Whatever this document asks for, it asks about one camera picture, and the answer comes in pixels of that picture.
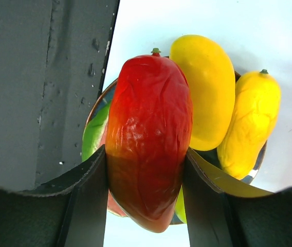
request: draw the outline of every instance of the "fruit stem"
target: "fruit stem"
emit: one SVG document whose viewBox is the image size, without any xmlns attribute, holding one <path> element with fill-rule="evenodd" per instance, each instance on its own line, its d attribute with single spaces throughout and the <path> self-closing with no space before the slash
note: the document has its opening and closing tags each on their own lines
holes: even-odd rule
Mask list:
<svg viewBox="0 0 292 247">
<path fill-rule="evenodd" d="M 153 56 L 160 56 L 161 51 L 159 50 L 159 48 L 153 48 L 153 50 L 151 51 L 151 53 L 153 54 Z"/>
<path fill-rule="evenodd" d="M 268 71 L 266 69 L 263 69 L 262 71 L 260 71 L 261 74 L 268 74 Z"/>
</svg>

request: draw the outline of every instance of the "white surface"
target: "white surface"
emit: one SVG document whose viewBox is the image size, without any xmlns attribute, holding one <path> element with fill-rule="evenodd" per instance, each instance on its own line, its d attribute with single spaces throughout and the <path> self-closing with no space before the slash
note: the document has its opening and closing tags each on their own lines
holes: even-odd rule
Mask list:
<svg viewBox="0 0 292 247">
<path fill-rule="evenodd" d="M 292 185 L 292 1 L 121 0 L 104 88 L 127 59 L 150 54 L 153 47 L 167 56 L 183 34 L 218 42 L 239 73 L 266 68 L 278 80 L 281 112 L 253 185 L 271 191 Z M 187 230 L 173 226 L 152 235 L 108 215 L 105 246 L 188 246 Z"/>
</svg>

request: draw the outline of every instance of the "bowl of fruit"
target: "bowl of fruit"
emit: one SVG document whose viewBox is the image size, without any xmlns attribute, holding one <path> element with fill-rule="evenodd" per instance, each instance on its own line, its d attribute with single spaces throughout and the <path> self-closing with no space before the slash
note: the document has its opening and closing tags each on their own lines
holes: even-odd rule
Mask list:
<svg viewBox="0 0 292 247">
<path fill-rule="evenodd" d="M 169 57 L 161 57 L 154 48 L 152 55 L 137 56 L 124 64 L 118 79 L 103 91 L 90 111 L 82 159 L 106 144 L 113 190 L 108 192 L 107 210 L 119 217 L 129 215 L 150 231 L 162 232 L 169 225 L 168 217 L 170 224 L 186 223 L 182 165 L 176 163 L 187 148 L 250 184 L 275 127 L 280 97 L 280 88 L 267 70 L 241 76 L 218 44 L 199 35 L 182 36 L 172 44 Z M 151 159 L 159 160 L 148 163 L 151 171 L 138 165 Z M 175 167 L 164 169 L 166 162 Z M 156 180 L 164 174 L 174 174 L 170 183 L 169 179 Z M 144 179 L 140 187 L 132 182 L 137 179 Z M 163 192 L 169 189 L 170 195 Z M 124 190 L 127 195 L 144 198 L 129 199 Z M 159 196 L 159 191 L 161 198 L 171 198 L 166 208 L 164 199 L 153 196 Z M 156 215 L 167 216 L 155 226 Z"/>
</svg>

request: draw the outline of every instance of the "wrinkled skin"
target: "wrinkled skin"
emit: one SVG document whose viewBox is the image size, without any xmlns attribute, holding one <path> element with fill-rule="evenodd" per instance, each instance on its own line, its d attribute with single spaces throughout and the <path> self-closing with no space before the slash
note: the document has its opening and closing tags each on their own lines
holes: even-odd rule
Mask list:
<svg viewBox="0 0 292 247">
<path fill-rule="evenodd" d="M 109 189 L 149 231 L 171 222 L 191 130 L 190 90 L 179 67 L 159 54 L 126 61 L 109 110 Z"/>
</svg>

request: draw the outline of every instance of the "green stem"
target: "green stem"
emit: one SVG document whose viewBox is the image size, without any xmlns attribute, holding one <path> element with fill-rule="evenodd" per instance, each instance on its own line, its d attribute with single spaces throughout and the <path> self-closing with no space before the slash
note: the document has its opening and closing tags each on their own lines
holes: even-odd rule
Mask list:
<svg viewBox="0 0 292 247">
<path fill-rule="evenodd" d="M 161 53 L 161 51 L 159 50 L 159 48 L 153 48 L 152 54 L 154 53 Z"/>
<path fill-rule="evenodd" d="M 268 74 L 266 69 L 263 69 L 262 71 L 260 71 L 261 74 Z"/>
</svg>

